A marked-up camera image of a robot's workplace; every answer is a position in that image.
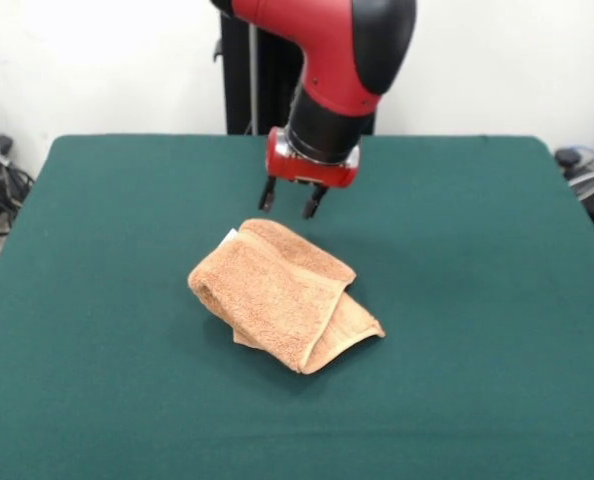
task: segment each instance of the folded towel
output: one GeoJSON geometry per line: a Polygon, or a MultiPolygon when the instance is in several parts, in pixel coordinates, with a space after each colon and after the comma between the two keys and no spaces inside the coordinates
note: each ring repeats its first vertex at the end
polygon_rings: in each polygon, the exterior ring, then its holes
{"type": "Polygon", "coordinates": [[[247,220],[188,277],[233,340],[288,368],[314,373],[356,343],[385,333],[346,292],[355,272],[270,220],[247,220]]]}

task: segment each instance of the green tablecloth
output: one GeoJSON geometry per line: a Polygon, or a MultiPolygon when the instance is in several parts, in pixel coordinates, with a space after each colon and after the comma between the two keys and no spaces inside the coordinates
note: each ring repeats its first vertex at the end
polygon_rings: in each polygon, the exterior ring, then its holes
{"type": "Polygon", "coordinates": [[[312,221],[388,336],[298,376],[189,271],[264,139],[67,137],[0,259],[0,480],[594,479],[594,230],[530,138],[368,138],[312,221]]]}

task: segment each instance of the table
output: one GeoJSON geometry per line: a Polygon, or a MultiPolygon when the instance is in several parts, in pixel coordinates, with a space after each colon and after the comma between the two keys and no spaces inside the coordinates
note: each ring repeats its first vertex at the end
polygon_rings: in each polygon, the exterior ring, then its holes
{"type": "Polygon", "coordinates": [[[270,218],[383,324],[313,376],[186,284],[262,215],[264,139],[69,136],[0,258],[0,480],[594,479],[594,229],[544,145],[366,138],[270,218]]]}

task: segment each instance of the brown towel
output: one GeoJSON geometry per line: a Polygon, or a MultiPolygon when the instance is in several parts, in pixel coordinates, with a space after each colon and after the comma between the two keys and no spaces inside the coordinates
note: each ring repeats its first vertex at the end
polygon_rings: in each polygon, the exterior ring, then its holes
{"type": "Polygon", "coordinates": [[[356,343],[385,333],[345,288],[355,272],[282,225],[248,220],[210,253],[188,284],[236,343],[310,374],[356,343]]]}

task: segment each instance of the white wall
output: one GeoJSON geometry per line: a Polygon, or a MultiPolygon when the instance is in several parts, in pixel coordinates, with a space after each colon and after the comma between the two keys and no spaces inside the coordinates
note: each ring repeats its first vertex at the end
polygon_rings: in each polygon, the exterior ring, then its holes
{"type": "MultiPolygon", "coordinates": [[[[418,1],[379,133],[594,147],[594,0],[418,1]]],[[[218,37],[209,0],[0,0],[0,131],[33,173],[61,134],[222,133],[218,37]]]]}

